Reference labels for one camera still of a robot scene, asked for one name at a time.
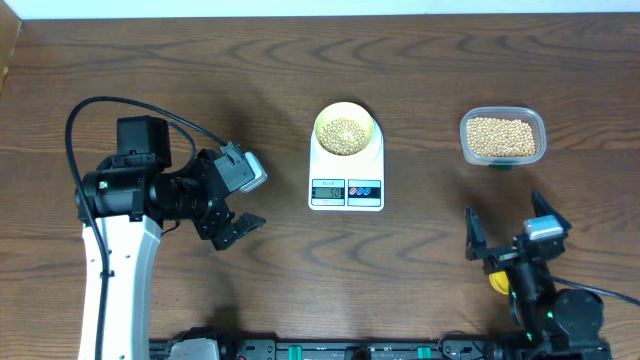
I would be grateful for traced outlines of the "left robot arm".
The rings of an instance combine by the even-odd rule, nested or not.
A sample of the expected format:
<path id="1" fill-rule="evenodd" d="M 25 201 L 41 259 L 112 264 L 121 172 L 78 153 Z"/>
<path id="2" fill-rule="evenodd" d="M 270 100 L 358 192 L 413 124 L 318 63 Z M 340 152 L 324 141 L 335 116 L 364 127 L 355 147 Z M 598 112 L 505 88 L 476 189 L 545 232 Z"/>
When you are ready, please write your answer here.
<path id="1" fill-rule="evenodd" d="M 226 197 L 266 178 L 255 155 L 235 147 L 221 156 L 204 149 L 181 173 L 125 167 L 87 174 L 96 224 L 82 231 L 87 278 L 79 358 L 149 358 L 151 282 L 164 222 L 190 221 L 201 239 L 225 250 L 266 222 L 236 215 Z"/>

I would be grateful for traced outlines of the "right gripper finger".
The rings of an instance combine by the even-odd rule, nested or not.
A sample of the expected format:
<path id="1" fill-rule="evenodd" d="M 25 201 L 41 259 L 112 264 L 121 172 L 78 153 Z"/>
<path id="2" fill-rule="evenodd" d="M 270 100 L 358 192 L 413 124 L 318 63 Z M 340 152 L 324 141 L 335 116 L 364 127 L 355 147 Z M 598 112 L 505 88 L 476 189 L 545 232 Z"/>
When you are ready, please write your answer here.
<path id="1" fill-rule="evenodd" d="M 564 230 L 570 230 L 572 228 L 571 223 L 557 212 L 539 191 L 533 190 L 531 192 L 531 203 L 537 217 L 554 216 Z"/>
<path id="2" fill-rule="evenodd" d="M 466 250 L 465 257 L 469 261 L 482 259 L 487 250 L 487 241 L 483 227 L 475 211 L 471 207 L 465 209 Z"/>

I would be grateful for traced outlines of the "yellow measuring scoop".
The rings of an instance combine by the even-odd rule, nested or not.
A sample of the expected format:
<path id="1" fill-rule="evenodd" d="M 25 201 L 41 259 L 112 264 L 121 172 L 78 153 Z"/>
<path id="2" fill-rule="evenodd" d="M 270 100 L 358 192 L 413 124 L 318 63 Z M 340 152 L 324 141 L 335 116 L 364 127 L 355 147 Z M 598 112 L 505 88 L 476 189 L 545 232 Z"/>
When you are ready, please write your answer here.
<path id="1" fill-rule="evenodd" d="M 503 295 L 510 294 L 510 283 L 505 271 L 495 272 L 488 276 L 491 287 Z"/>

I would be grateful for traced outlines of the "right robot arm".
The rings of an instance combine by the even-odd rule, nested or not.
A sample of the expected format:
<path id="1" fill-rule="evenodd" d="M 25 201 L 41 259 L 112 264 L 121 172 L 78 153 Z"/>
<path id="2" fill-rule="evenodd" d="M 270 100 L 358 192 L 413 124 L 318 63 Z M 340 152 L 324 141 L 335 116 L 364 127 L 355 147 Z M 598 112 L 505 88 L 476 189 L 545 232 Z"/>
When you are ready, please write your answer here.
<path id="1" fill-rule="evenodd" d="M 564 251 L 571 224 L 537 191 L 535 216 L 508 246 L 490 248 L 477 214 L 465 209 L 465 257 L 482 260 L 487 275 L 503 272 L 520 334 L 500 336 L 485 345 L 486 359 L 600 359 L 612 357 L 599 336 L 604 303 L 593 290 L 558 290 L 547 262 Z"/>

